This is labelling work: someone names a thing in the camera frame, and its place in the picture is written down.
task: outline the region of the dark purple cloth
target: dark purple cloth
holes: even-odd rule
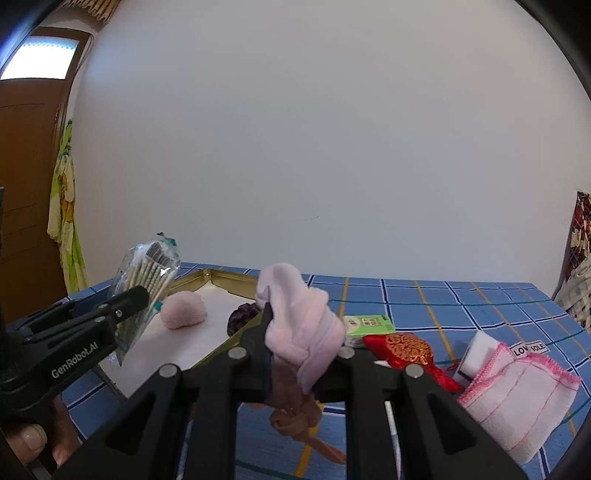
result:
[[[244,303],[230,315],[228,320],[228,336],[231,337],[261,312],[256,303]]]

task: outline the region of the plastic bag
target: plastic bag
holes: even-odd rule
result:
[[[156,306],[168,294],[180,267],[177,243],[159,233],[146,244],[139,244],[125,254],[113,279],[110,295],[117,295],[131,287],[142,285],[148,290],[148,307],[117,325],[115,337],[118,347],[111,361],[123,363],[125,355],[137,342],[157,312]]]

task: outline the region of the fingernail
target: fingernail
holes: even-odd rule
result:
[[[21,431],[21,439],[32,452],[42,450],[47,443],[47,435],[40,425],[29,425]]]
[[[66,460],[68,460],[67,452],[61,452],[61,453],[57,454],[57,458],[56,458],[57,466],[62,466],[64,463],[66,463]]]

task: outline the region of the green floral cloth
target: green floral cloth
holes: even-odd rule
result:
[[[86,267],[74,225],[74,164],[70,156],[71,141],[72,120],[69,120],[61,139],[60,152],[51,180],[47,225],[47,233],[60,246],[61,267],[68,295],[88,288]]]

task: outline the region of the pink sponge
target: pink sponge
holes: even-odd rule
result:
[[[160,319],[169,330],[196,325],[207,318],[201,295],[195,291],[179,291],[164,300]]]

